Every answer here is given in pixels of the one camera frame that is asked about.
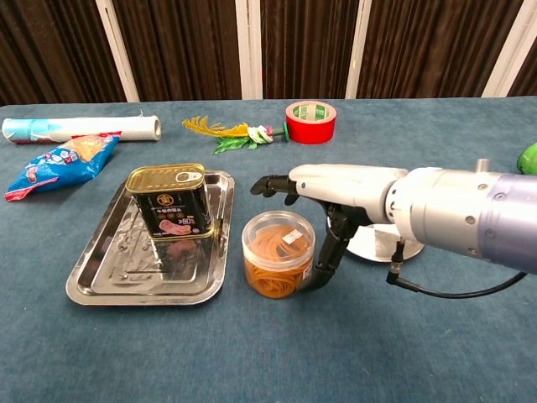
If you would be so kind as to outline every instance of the canned meat tin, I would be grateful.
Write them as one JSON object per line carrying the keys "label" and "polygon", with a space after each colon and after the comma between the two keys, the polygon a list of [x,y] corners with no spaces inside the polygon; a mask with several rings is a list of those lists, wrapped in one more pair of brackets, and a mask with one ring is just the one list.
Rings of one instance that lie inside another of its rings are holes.
{"label": "canned meat tin", "polygon": [[154,240],[206,238],[212,234],[205,168],[200,164],[144,166],[125,185]]}

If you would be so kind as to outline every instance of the blue plastic bag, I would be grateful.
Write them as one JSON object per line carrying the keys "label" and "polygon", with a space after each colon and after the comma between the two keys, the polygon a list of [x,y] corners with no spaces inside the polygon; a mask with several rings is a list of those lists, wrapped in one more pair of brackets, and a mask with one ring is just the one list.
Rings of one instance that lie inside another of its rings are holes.
{"label": "blue plastic bag", "polygon": [[6,200],[22,200],[32,191],[53,191],[95,178],[118,141],[115,133],[82,136],[31,160],[8,188]]}

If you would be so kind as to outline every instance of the silver stainless steel tray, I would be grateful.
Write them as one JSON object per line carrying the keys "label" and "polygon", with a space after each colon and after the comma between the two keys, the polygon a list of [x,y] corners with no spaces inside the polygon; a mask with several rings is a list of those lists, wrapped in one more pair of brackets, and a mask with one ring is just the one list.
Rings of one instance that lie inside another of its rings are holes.
{"label": "silver stainless steel tray", "polygon": [[194,305],[222,287],[235,180],[206,171],[215,230],[209,238],[153,241],[121,184],[65,285],[81,305]]}

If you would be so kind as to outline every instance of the red tape roll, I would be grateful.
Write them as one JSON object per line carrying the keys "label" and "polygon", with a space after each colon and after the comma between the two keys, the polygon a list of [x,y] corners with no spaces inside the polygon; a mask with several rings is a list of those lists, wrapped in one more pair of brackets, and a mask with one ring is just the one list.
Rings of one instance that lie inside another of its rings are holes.
{"label": "red tape roll", "polygon": [[289,138],[302,144],[326,143],[334,135],[336,116],[336,109],[324,102],[292,103],[285,109]]}

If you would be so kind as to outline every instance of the table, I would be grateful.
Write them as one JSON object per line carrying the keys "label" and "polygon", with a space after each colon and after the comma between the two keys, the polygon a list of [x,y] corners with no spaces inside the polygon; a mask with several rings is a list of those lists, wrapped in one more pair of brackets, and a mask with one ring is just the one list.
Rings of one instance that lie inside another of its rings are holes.
{"label": "table", "polygon": [[[292,100],[30,105],[0,118],[156,114],[158,143],[119,144],[83,186],[0,202],[0,401],[347,402],[534,400],[537,279],[494,296],[447,301],[388,285],[385,264],[343,258],[325,288],[285,301],[255,293],[243,274],[240,236],[260,212],[285,209],[281,195],[251,196],[262,175],[305,163],[441,166],[516,172],[537,141],[537,97],[323,100],[338,111],[322,146],[277,141],[213,155],[215,140],[184,118],[207,114],[231,126],[281,125]],[[50,145],[0,142],[6,191]],[[236,180],[227,273],[221,292],[193,307],[78,306],[65,282],[117,187],[141,165],[200,162]],[[290,208],[324,237],[312,201]],[[425,248],[404,266],[438,290],[486,288],[514,271]]]}

